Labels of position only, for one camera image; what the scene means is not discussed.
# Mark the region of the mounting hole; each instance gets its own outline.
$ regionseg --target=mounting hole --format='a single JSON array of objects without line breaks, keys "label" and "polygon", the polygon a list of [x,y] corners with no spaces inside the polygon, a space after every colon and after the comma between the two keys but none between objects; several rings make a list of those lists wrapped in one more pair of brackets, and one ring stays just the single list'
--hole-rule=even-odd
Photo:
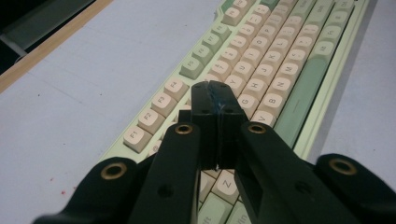
[{"label": "mounting hole", "polygon": [[329,161],[329,164],[330,167],[334,169],[334,171],[343,175],[355,175],[358,172],[358,170],[352,163],[343,159],[332,159]]},{"label": "mounting hole", "polygon": [[174,189],[171,185],[162,185],[158,188],[157,192],[162,198],[170,198],[174,194]]},{"label": "mounting hole", "polygon": [[264,126],[260,124],[251,124],[248,126],[248,130],[251,133],[265,133],[265,128]]},{"label": "mounting hole", "polygon": [[178,134],[188,134],[192,132],[192,126],[188,124],[181,124],[176,126],[175,132]]},{"label": "mounting hole", "polygon": [[123,176],[127,168],[123,162],[117,162],[107,165],[101,172],[101,176],[105,180],[117,179]]}]

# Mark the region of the keycap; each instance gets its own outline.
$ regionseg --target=keycap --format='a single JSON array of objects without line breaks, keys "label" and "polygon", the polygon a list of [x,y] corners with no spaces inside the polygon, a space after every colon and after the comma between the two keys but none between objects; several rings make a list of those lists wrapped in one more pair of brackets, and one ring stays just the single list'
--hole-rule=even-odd
[{"label": "keycap", "polygon": [[274,124],[276,122],[276,117],[268,111],[256,110],[251,121],[257,121],[260,123],[264,123],[268,126],[274,127]]},{"label": "keycap", "polygon": [[245,85],[247,84],[244,79],[236,75],[229,75],[227,79],[225,79],[224,83],[230,86],[235,97],[241,94],[242,89],[244,89]]},{"label": "keycap", "polygon": [[239,196],[233,174],[225,170],[221,171],[212,191],[230,204],[234,204]]},{"label": "keycap", "polygon": [[131,126],[123,135],[123,143],[136,152],[141,152],[151,138],[151,134],[137,126]]},{"label": "keycap", "polygon": [[229,64],[224,61],[217,60],[210,69],[209,73],[219,77],[221,80],[225,80],[230,75],[232,68]]},{"label": "keycap", "polygon": [[225,223],[232,209],[232,205],[209,193],[198,214],[197,223]]},{"label": "keycap", "polygon": [[214,25],[210,32],[220,37],[222,42],[224,42],[224,40],[226,40],[227,37],[231,34],[231,30],[228,28],[228,26],[222,23]]},{"label": "keycap", "polygon": [[280,114],[286,98],[276,93],[266,93],[259,104],[258,109],[270,112],[274,117]]},{"label": "keycap", "polygon": [[251,63],[239,62],[235,65],[231,74],[237,77],[241,77],[242,79],[244,79],[245,82],[247,82],[250,79],[251,75],[253,75],[254,69],[255,67]]},{"label": "keycap", "polygon": [[215,34],[206,34],[202,40],[202,44],[207,46],[213,53],[216,53],[221,47],[221,39]]},{"label": "keycap", "polygon": [[248,217],[248,212],[245,206],[236,202],[233,207],[233,211],[230,214],[230,217],[227,220],[227,224],[250,224],[250,219]]},{"label": "keycap", "polygon": [[229,7],[227,11],[225,11],[223,20],[221,22],[235,26],[242,20],[242,16],[242,13],[238,9]]},{"label": "keycap", "polygon": [[251,95],[243,93],[239,95],[238,103],[241,105],[242,109],[244,109],[245,111],[245,114],[250,119],[253,116],[253,113],[256,111],[257,106],[259,105],[259,100]]},{"label": "keycap", "polygon": [[251,78],[242,90],[242,93],[251,95],[260,101],[267,89],[268,85],[264,81],[257,78]]},{"label": "keycap", "polygon": [[202,65],[207,65],[213,57],[213,52],[207,46],[200,45],[192,50],[192,57],[198,59]]},{"label": "keycap", "polygon": [[180,101],[181,97],[186,94],[189,87],[180,79],[171,77],[165,83],[163,92],[171,96],[173,99]]},{"label": "keycap", "polygon": [[169,116],[175,108],[177,101],[165,92],[157,93],[151,101],[151,108],[165,118]]},{"label": "keycap", "polygon": [[152,148],[148,151],[148,157],[149,157],[149,156],[152,156],[152,155],[154,155],[155,153],[158,152],[158,149],[160,149],[160,146],[161,146],[161,142],[162,142],[162,140],[158,140],[158,141],[155,143],[154,147],[152,147]]},{"label": "keycap", "polygon": [[181,65],[180,74],[191,79],[196,79],[201,74],[204,66],[192,56],[186,58]]},{"label": "keycap", "polygon": [[207,175],[205,172],[201,172],[201,185],[200,185],[200,193],[199,193],[199,201],[203,203],[215,184],[216,179],[210,175]]}]

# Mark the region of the cream keycap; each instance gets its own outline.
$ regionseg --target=cream keycap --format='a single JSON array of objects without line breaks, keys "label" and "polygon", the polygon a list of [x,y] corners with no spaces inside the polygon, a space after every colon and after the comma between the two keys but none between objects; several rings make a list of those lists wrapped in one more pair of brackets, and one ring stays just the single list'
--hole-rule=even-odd
[{"label": "cream keycap", "polygon": [[268,85],[263,80],[251,78],[245,88],[242,90],[242,93],[251,95],[257,100],[261,100],[267,89]]},{"label": "cream keycap", "polygon": [[216,179],[212,176],[206,174],[205,172],[201,172],[201,184],[200,184],[200,192],[199,192],[199,201],[203,203],[215,184]]},{"label": "cream keycap", "polygon": [[155,134],[164,120],[165,118],[156,111],[146,109],[140,113],[137,125],[148,133]]},{"label": "cream keycap", "polygon": [[233,95],[238,97],[241,94],[242,90],[245,88],[247,84],[244,79],[238,77],[236,75],[229,75],[227,79],[225,79],[225,84],[229,85],[231,90],[233,91]]},{"label": "cream keycap", "polygon": [[239,196],[233,174],[226,170],[221,171],[212,191],[230,204],[234,204]]},{"label": "cream keycap", "polygon": [[162,142],[162,140],[158,140],[157,142],[155,142],[155,145],[148,151],[148,157],[158,152]]},{"label": "cream keycap", "polygon": [[242,20],[243,14],[234,7],[229,7],[223,16],[221,22],[227,25],[235,26]]},{"label": "cream keycap", "polygon": [[253,72],[254,66],[251,63],[239,62],[235,65],[231,74],[241,77],[245,82],[248,82]]},{"label": "cream keycap", "polygon": [[145,148],[151,137],[151,134],[133,125],[125,131],[123,135],[123,143],[135,152],[140,153]]},{"label": "cream keycap", "polygon": [[233,69],[229,64],[222,60],[217,60],[209,71],[209,74],[219,77],[220,80],[225,80],[230,75]]},{"label": "cream keycap", "polygon": [[274,127],[274,124],[276,122],[276,118],[274,115],[271,113],[264,111],[264,110],[256,110],[256,112],[253,115],[253,118],[251,118],[251,121],[256,121],[260,123],[264,123],[270,127]]},{"label": "cream keycap", "polygon": [[151,100],[151,108],[164,117],[168,117],[175,108],[177,101],[165,92],[159,92]]},{"label": "cream keycap", "polygon": [[244,109],[248,119],[253,116],[254,111],[259,105],[259,101],[255,97],[244,93],[238,97],[238,103]]},{"label": "cream keycap", "polygon": [[176,77],[171,77],[165,83],[163,92],[165,92],[175,100],[180,101],[181,97],[183,97],[184,94],[186,94],[188,89],[189,86],[186,85],[182,80]]},{"label": "cream keycap", "polygon": [[276,93],[267,93],[262,98],[258,110],[270,112],[274,117],[278,117],[285,104],[286,99]]}]

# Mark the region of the space bar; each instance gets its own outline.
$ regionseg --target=space bar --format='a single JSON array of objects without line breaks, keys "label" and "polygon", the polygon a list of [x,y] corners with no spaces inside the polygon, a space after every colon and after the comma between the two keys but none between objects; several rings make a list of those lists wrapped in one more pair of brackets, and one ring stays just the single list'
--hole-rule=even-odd
[{"label": "space bar", "polygon": [[293,147],[305,118],[315,100],[320,83],[326,74],[328,63],[322,58],[309,59],[286,102],[275,131]]}]

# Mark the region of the wooden edge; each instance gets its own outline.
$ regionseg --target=wooden edge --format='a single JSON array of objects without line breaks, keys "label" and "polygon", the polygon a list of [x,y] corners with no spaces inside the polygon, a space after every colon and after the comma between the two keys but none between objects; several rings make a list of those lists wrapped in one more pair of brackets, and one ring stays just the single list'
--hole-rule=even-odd
[{"label": "wooden edge", "polygon": [[0,76],[0,93],[11,86],[18,78],[26,74],[33,66],[39,63],[53,50],[58,48],[67,38],[79,30],[90,19],[108,6],[113,0],[96,0],[85,10],[79,13],[73,20],[50,36],[37,48],[15,63]]}]

